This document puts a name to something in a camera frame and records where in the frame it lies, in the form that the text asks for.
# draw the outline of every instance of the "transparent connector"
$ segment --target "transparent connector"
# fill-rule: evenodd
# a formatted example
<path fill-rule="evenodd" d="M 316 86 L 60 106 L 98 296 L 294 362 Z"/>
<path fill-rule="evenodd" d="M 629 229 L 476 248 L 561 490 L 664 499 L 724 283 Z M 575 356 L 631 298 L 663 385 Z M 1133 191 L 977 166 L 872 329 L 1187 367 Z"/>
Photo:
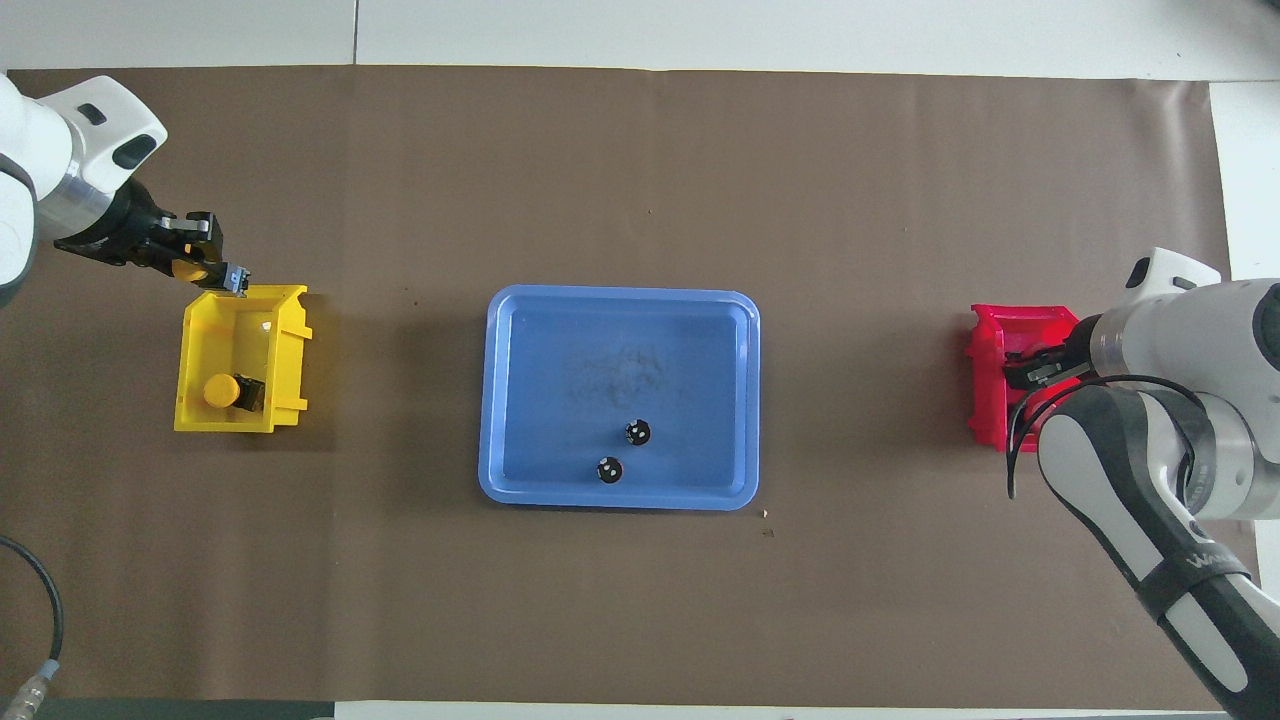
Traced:
<path fill-rule="evenodd" d="M 5 708 L 0 720 L 33 720 L 36 711 L 40 710 L 40 703 L 45 702 L 47 692 L 49 678 L 32 675 L 13 696 L 13 701 L 9 702 L 9 707 Z"/>

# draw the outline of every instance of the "red plastic container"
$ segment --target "red plastic container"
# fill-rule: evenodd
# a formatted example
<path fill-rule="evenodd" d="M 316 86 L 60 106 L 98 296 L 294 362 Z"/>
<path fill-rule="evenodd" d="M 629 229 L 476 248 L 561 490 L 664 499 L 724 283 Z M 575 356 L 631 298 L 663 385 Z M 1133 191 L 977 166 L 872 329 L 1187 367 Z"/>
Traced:
<path fill-rule="evenodd" d="M 1079 320 L 1061 305 L 973 305 L 973 311 L 978 314 L 978 325 L 973 328 L 969 347 L 965 348 L 965 355 L 973 357 L 973 416 L 969 418 L 969 428 L 979 443 L 1004 452 L 1009 413 L 1027 395 L 1005 382 L 1005 355 L 1061 345 Z M 1065 388 L 1075 382 L 1071 379 L 1055 387 Z M 1037 448 L 1037 436 L 1036 430 L 1027 434 L 1023 451 Z"/>

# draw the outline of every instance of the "velcro strap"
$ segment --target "velcro strap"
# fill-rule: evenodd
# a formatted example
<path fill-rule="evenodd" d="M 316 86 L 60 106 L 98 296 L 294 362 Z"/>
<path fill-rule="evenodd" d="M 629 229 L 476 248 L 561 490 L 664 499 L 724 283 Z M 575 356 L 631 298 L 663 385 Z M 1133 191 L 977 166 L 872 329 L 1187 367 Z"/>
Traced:
<path fill-rule="evenodd" d="M 1138 583 L 1138 600 L 1147 612 L 1160 621 L 1169 609 L 1192 588 L 1220 575 L 1249 577 L 1231 548 L 1216 542 L 1199 543 L 1164 559 L 1149 575 Z"/>

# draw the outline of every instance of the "black ball with white dots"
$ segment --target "black ball with white dots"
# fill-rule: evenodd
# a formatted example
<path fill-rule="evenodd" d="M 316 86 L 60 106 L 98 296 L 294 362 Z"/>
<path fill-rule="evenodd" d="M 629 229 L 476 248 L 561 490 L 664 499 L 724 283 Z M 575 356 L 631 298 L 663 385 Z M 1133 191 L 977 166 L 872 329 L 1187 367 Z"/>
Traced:
<path fill-rule="evenodd" d="M 622 479 L 622 461 L 617 457 L 605 457 L 595 466 L 595 474 L 609 484 Z"/>
<path fill-rule="evenodd" d="M 644 420 L 631 420 L 627 423 L 627 442 L 631 445 L 644 445 L 649 442 L 653 437 L 653 430 L 649 428 L 649 423 Z"/>

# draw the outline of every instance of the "brown mat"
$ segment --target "brown mat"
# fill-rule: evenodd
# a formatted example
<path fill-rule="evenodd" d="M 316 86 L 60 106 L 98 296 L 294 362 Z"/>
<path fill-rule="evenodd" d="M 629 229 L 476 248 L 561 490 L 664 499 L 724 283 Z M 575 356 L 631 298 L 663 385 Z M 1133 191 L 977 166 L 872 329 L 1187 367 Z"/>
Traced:
<path fill-rule="evenodd" d="M 40 252 L 0 313 L 0 528 L 64 585 L 61 693 L 1212 707 L 1033 460 L 1004 498 L 961 356 L 972 302 L 1102 311 L 1155 243 L 1226 268 L 1204 85 L 111 74 L 170 129 L 156 200 L 215 210 L 256 281 L 311 286 L 312 409 L 172 432 L 195 293 Z M 756 500 L 489 502 L 484 315 L 515 282 L 750 295 Z M 1216 529 L 1254 562 L 1247 524 Z M 17 687 L 47 610 L 0 564 Z"/>

